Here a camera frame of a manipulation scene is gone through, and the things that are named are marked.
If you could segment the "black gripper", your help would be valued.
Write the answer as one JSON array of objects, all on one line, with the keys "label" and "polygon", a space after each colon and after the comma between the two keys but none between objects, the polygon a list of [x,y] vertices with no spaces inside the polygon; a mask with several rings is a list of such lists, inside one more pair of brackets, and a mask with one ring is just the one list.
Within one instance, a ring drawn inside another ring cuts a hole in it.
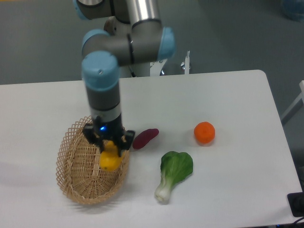
[{"label": "black gripper", "polygon": [[90,144],[99,148],[100,152],[104,150],[103,140],[113,141],[118,148],[119,157],[122,157],[124,151],[130,149],[135,137],[135,131],[123,130],[120,115],[109,122],[103,122],[102,118],[97,116],[93,119],[93,125],[84,125],[82,133]]}]

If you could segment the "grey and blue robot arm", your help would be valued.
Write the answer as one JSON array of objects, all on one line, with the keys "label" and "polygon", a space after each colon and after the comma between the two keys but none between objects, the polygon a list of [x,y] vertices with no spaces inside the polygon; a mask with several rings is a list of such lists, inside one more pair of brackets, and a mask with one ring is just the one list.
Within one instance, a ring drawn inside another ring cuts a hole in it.
[{"label": "grey and blue robot arm", "polygon": [[103,29],[86,33],[82,41],[81,75],[85,83],[92,123],[83,133],[100,149],[104,140],[117,147],[118,155],[128,150],[134,131],[122,125],[120,68],[165,60],[175,53],[173,30],[163,27],[155,0],[75,0],[81,19],[115,17],[130,25],[130,31],[111,35]]}]

